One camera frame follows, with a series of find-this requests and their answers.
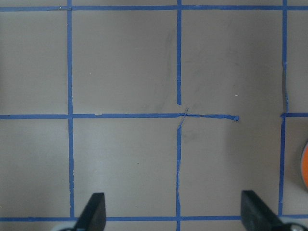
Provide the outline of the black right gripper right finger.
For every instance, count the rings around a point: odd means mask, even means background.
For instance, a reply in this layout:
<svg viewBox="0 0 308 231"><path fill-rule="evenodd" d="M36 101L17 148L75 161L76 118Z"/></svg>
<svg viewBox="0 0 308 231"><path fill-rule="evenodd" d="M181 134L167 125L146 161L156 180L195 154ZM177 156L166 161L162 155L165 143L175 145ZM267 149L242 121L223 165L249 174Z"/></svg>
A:
<svg viewBox="0 0 308 231"><path fill-rule="evenodd" d="M298 230L298 224L284 223L253 190L241 192L241 222L247 231Z"/></svg>

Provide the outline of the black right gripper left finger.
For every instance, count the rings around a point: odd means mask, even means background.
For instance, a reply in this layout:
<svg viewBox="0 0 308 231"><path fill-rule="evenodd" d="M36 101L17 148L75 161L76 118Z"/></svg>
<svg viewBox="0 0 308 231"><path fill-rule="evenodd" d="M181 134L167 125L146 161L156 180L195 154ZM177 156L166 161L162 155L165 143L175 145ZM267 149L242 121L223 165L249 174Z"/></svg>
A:
<svg viewBox="0 0 308 231"><path fill-rule="evenodd" d="M103 231L105 226L106 207L104 193L93 193L72 230Z"/></svg>

